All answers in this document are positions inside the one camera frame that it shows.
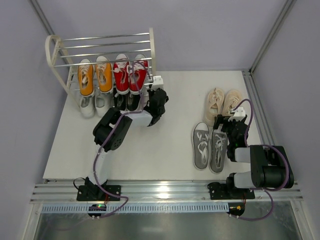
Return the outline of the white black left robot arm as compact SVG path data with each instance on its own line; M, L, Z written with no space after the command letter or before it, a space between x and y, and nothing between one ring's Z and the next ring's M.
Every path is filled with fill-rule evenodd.
M93 161L93 178L98 178L97 163L101 153L115 151L123 143L130 127L151 127L156 124L165 113L165 104L169 97L161 88L148 91L149 99L146 106L140 111L121 112L117 107L111 107L93 129L94 143L99 146ZM121 196L120 185L94 184L88 177L84 185L77 189L77 201L119 201Z

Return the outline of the cream metal shoe shelf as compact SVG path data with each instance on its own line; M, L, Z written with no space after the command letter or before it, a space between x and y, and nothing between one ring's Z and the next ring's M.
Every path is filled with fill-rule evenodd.
M107 64L117 62L116 56L127 55L124 62L133 62L138 54L144 55L139 61L148 61L148 72L144 81L144 90L152 87L153 76L156 75L156 49L154 29L138 33L76 37L63 39L59 35L49 35L44 43L46 61L52 73L57 78L67 100L74 109L80 109L80 87L78 82L78 67L81 61L88 59L91 65L99 64L96 58L104 56Z

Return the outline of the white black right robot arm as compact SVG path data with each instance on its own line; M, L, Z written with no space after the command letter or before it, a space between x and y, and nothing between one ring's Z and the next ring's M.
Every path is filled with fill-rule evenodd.
M210 169L220 173L225 159L233 163L249 164L246 172L233 172L225 183L218 184L222 196L240 198L248 196L253 189L279 191L290 189L294 185L294 174L286 151L279 145L246 145L246 117L241 120L219 114L214 119Z

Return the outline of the red canvas sneaker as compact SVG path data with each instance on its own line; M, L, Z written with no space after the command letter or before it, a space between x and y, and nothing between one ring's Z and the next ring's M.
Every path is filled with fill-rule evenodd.
M142 90L144 82L149 70L148 60L144 60L146 56L144 54L137 54L134 61L127 67L129 91L133 95L139 95L139 91Z
M120 95L129 93L129 58L126 54L120 53L115 58L116 62L113 63L112 72L115 80L116 91Z

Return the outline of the orange canvas sneaker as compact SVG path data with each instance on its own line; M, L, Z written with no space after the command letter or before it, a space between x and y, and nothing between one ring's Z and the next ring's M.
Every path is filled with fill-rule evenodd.
M105 56L96 58L95 73L98 80L99 90L103 94L109 94L113 91L112 65Z
M94 88L94 65L87 58L80 61L77 67L77 78L80 94L85 98L90 98L95 93Z

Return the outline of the beige lace sneaker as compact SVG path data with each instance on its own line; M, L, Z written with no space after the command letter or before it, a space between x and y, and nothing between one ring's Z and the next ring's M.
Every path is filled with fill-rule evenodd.
M242 93L236 89L230 90L226 96L224 97L223 109L221 114L223 116L231 116L231 111L238 106L238 104L242 101L243 96Z
M224 96L223 90L217 87L209 92L204 111L204 121L209 126L213 126L215 123L215 117L221 114Z

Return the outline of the white sneaker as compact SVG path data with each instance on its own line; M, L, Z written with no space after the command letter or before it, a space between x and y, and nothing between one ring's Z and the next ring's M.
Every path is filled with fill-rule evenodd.
M81 97L79 102L82 117L89 119L95 115L95 105L93 97Z
M113 106L110 93L99 93L95 96L95 109L99 117L103 117Z

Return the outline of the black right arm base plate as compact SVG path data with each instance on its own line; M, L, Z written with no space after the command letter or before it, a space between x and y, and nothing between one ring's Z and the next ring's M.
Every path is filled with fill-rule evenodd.
M236 188L226 183L211 182L207 185L211 200L253 200L255 193L248 188Z

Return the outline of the black canvas sneaker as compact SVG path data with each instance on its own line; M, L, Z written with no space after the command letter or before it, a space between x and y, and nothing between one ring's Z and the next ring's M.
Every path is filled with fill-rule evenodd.
M127 94L119 94L116 92L113 95L114 106L120 111L125 111L127 109Z
M139 94L129 93L127 96L127 110L129 112L135 112L140 109L141 96Z

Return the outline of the grey canvas sneaker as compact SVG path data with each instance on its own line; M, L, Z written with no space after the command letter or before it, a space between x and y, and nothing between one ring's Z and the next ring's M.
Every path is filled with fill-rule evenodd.
M199 122L193 129L193 164L196 169L204 170L210 160L210 130L205 122Z
M224 169L227 145L227 135L222 131L214 130L211 134L211 158L209 168L215 174L221 173Z

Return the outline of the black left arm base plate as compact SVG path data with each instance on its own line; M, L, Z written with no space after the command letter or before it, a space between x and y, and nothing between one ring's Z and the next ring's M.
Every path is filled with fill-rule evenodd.
M105 190L112 194L119 196L121 194L120 185L104 185ZM80 185L78 187L78 193L76 200L78 202L92 202L92 201L114 201L118 202L118 197L111 196L102 191L97 185Z

